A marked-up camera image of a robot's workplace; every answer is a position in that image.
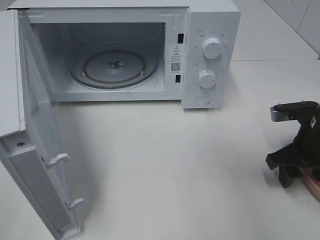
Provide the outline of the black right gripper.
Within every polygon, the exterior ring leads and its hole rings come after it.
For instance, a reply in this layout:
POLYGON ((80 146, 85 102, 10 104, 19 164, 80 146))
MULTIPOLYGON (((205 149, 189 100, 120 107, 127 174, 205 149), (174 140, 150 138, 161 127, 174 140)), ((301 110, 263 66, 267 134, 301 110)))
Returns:
POLYGON ((270 108, 273 122, 298 121, 300 128, 293 142, 266 157, 268 167, 278 167, 279 181, 288 188, 302 178, 299 168, 320 168, 320 106, 315 101, 278 103, 270 108))

